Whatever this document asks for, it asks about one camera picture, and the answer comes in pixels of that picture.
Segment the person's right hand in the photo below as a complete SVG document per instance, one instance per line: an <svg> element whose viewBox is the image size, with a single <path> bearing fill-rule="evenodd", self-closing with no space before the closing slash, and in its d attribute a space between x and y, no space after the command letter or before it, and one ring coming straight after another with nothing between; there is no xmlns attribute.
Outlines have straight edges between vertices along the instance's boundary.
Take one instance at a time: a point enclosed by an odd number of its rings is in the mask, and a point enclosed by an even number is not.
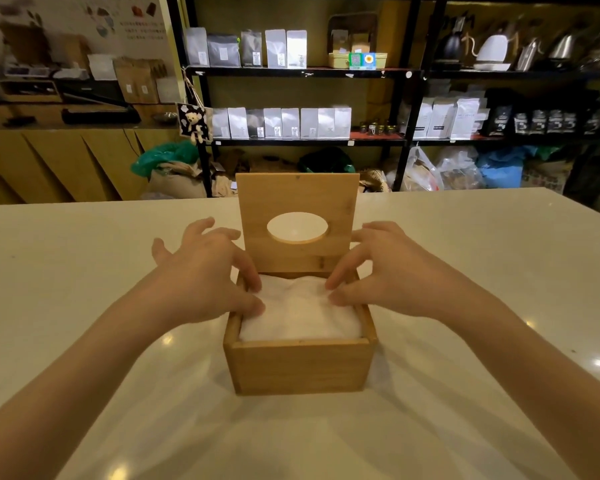
<svg viewBox="0 0 600 480"><path fill-rule="evenodd" d="M426 251L392 221L365 223L385 237L353 247L326 281L336 289L366 289L375 306L404 315L448 321L475 297L475 284Z"/></svg>

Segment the white tissue stack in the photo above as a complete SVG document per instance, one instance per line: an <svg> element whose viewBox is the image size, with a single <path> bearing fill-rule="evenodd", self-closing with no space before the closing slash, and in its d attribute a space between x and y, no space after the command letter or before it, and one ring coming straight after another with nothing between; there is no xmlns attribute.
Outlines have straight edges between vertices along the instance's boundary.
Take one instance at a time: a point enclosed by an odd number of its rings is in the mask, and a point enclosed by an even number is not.
<svg viewBox="0 0 600 480"><path fill-rule="evenodd" d="M260 277L262 289L256 296L264 303L265 311L258 317L242 319L241 341L362 338L355 309L334 306L329 301L325 278Z"/></svg>

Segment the brown burlap sack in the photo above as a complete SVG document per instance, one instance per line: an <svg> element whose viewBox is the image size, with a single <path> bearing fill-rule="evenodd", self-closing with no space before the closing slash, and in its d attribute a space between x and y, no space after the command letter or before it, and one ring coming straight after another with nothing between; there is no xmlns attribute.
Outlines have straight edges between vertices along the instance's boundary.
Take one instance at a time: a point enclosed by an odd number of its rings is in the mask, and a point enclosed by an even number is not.
<svg viewBox="0 0 600 480"><path fill-rule="evenodd" d="M146 194L158 199L206 198L202 169L198 162L164 162L152 170Z"/></svg>

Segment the dark green bag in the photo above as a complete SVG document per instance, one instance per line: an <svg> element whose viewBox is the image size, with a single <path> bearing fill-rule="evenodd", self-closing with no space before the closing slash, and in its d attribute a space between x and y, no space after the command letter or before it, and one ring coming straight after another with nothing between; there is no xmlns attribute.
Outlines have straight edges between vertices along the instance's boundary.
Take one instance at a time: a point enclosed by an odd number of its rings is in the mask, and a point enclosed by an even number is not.
<svg viewBox="0 0 600 480"><path fill-rule="evenodd" d="M339 147L307 153L297 163L302 173L356 173L351 158Z"/></svg>

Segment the crumpled clear plastic bag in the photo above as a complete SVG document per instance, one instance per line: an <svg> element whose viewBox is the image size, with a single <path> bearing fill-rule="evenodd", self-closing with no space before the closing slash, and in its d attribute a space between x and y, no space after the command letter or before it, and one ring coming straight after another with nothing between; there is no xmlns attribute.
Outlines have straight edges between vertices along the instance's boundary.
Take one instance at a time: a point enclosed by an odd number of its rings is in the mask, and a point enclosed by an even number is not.
<svg viewBox="0 0 600 480"><path fill-rule="evenodd" d="M436 167L444 190L486 188L484 177L476 164L478 155L474 146L445 146L440 150Z"/></svg>

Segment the hanging bear charm card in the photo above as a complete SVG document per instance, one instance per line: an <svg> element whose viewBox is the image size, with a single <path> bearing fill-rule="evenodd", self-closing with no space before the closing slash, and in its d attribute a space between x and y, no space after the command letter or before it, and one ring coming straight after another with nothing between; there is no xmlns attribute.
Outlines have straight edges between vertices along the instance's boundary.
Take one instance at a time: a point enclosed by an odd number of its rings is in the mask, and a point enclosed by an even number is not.
<svg viewBox="0 0 600 480"><path fill-rule="evenodd" d="M213 109L192 104L176 104L179 135L193 144L210 145L213 142Z"/></svg>

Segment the wooden counter cabinet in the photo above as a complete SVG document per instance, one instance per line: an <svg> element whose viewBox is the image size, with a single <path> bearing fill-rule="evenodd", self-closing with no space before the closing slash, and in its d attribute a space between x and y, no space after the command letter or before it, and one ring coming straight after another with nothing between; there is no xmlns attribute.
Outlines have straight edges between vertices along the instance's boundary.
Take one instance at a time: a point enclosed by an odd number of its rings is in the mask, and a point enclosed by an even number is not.
<svg viewBox="0 0 600 480"><path fill-rule="evenodd" d="M152 114L174 104L136 104L137 125L66 125L61 110L121 111L104 104L0 104L0 205L139 200L148 184L130 171L178 129Z"/></svg>

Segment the brown paper bags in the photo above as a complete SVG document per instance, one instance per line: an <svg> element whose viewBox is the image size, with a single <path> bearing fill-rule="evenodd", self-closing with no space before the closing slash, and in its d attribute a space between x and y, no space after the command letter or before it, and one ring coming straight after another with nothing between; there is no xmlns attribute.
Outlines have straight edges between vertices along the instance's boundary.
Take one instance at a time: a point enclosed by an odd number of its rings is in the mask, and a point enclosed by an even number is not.
<svg viewBox="0 0 600 480"><path fill-rule="evenodd" d="M130 104L158 104L157 79L167 76L160 59L117 57L113 67L121 92Z"/></svg>

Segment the black metal shelf rack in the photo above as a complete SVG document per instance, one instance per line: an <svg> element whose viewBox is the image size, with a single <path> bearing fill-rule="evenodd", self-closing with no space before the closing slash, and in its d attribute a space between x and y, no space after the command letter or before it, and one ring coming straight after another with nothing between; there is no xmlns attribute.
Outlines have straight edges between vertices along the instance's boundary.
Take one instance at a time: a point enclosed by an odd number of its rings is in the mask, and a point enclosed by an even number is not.
<svg viewBox="0 0 600 480"><path fill-rule="evenodd" d="M221 3L221 14L234 11L230 4L234 0L215 0ZM284 0L275 0L281 4ZM309 0L288 0L294 13L292 21L299 21L300 13L307 13L310 19L315 15L308 9L300 10L301 3L307 3ZM393 87L391 91L390 120L397 117L399 109L399 99L405 95L405 90L410 90L409 95L413 97L413 104L421 103L424 97L424 91L427 83L431 80L452 79L452 80L540 80L548 82L553 77L558 80L600 80L600 70L566 72L551 71L531 71L531 72L497 72L497 71L474 71L474 70L439 70L433 67L434 51L438 46L437 37L442 29L445 13L449 2L459 4L477 4L478 2L492 2L502 6L512 6L515 4L522 6L531 6L536 2L538 6L560 7L560 6L594 6L600 7L600 0L381 0L382 2L408 2L408 13L406 15L404 28L395 28L390 30L390 34L399 35L399 61L396 67L382 70L373 70L368 74L356 74L347 76L347 71L334 68L328 68L320 63L318 66L310 66L307 70L282 70L265 68L190 68L185 65L188 61L185 47L185 30L199 26L198 12L196 9L196 0L166 0L167 12L173 38L175 40L177 69L181 71L184 79L185 99L188 102L193 101L193 89L189 84L194 83L197 78L200 85L202 101L211 103L211 96L208 87L209 77L232 77L232 78L268 78L268 79L369 79L369 80L392 80Z"/></svg>

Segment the silver coffee bag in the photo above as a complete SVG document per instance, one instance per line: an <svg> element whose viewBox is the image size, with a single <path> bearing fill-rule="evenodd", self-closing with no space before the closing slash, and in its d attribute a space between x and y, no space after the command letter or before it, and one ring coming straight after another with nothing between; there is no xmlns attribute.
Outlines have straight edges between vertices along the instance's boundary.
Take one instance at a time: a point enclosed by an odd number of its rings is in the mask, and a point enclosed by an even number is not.
<svg viewBox="0 0 600 480"><path fill-rule="evenodd" d="M189 66L210 67L207 31L204 27L190 27L185 30L185 47Z"/></svg>

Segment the printed burlap sack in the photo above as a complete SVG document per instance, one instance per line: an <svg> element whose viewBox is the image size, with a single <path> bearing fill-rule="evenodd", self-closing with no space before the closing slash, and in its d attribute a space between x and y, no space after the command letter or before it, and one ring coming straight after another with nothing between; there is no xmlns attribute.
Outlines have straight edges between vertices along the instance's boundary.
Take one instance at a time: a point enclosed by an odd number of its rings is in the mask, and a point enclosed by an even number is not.
<svg viewBox="0 0 600 480"><path fill-rule="evenodd" d="M543 187L563 195L572 169L572 161L525 161L520 187Z"/></svg>

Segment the black gooseneck kettle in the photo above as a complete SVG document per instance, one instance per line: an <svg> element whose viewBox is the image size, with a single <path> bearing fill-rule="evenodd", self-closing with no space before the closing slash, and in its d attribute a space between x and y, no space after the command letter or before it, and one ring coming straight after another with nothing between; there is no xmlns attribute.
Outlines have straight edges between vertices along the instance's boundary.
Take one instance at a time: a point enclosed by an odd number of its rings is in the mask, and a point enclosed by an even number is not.
<svg viewBox="0 0 600 480"><path fill-rule="evenodd" d="M453 18L446 17L443 28L449 28L447 35L442 37L434 53L433 71L460 71L463 67L463 34L464 24L469 21L471 28L475 25L475 15L465 12Z"/></svg>

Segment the white gooseneck kettle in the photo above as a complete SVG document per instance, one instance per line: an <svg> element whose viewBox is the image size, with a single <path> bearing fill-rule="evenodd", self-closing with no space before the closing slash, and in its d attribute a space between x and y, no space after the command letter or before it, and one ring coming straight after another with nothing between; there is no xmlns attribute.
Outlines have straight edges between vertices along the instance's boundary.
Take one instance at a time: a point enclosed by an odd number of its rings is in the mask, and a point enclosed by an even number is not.
<svg viewBox="0 0 600 480"><path fill-rule="evenodd" d="M471 44L470 52L475 57L473 70L478 72L506 72L511 67L511 63L506 63L505 58L509 51L509 44L512 38L503 33L494 34L482 44L479 51L475 51L475 39L469 35L466 36L467 48Z"/></svg>

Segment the slim steel kettle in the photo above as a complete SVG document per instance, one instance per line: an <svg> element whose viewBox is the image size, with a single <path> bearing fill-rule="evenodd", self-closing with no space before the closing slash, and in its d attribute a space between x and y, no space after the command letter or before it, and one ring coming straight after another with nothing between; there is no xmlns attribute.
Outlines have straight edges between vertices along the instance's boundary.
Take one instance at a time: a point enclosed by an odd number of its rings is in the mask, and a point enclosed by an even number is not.
<svg viewBox="0 0 600 480"><path fill-rule="evenodd" d="M541 39L533 37L522 48L514 66L515 72L529 72L538 55L542 54Z"/></svg>

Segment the dark steel kettle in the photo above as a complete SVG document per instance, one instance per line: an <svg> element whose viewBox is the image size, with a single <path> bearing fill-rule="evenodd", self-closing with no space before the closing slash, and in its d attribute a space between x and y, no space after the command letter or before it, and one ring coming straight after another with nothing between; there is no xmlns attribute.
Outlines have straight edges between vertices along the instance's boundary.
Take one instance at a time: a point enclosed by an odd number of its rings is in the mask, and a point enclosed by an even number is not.
<svg viewBox="0 0 600 480"><path fill-rule="evenodd" d="M600 69L600 32L593 39L578 65L579 72Z"/></svg>

